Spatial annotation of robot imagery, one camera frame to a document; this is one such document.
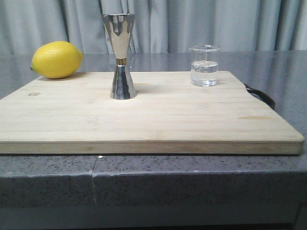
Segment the yellow lemon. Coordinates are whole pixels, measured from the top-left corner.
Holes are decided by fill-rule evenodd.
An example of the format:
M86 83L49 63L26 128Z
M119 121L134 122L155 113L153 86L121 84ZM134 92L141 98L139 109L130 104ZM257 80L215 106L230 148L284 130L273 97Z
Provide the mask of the yellow lemon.
M31 70L50 79L60 79L73 74L82 60L83 53L73 44L56 41L36 50L32 57Z

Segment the steel double jigger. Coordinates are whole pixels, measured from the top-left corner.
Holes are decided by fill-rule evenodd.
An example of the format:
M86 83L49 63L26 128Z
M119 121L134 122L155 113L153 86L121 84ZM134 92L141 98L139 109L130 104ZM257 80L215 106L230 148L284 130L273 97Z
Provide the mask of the steel double jigger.
M127 100L136 96L133 80L127 67L128 48L134 21L134 14L103 15L103 23L116 58L116 67L110 94L112 99Z

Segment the small glass beaker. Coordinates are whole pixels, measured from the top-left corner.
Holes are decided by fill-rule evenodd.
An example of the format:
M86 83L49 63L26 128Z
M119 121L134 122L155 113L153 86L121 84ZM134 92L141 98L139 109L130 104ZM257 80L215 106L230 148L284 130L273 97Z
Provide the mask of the small glass beaker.
M215 45L197 45L190 47L189 50L191 53L191 84L199 87L215 86L221 48Z

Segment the wooden cutting board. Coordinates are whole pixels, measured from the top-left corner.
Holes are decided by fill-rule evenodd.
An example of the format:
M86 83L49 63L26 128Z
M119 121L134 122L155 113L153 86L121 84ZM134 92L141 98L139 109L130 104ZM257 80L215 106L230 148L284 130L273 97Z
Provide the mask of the wooden cutting board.
M294 154L304 137L228 71L134 72L137 96L110 98L111 72L39 77L0 101L2 154Z

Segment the grey curtain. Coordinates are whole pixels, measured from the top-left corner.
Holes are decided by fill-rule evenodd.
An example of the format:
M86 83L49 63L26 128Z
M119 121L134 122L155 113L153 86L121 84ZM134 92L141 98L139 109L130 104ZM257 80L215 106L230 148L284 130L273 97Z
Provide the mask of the grey curtain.
M305 50L304 0L3 0L1 55L30 55L52 41L86 54L111 53L103 14L132 13L133 53Z

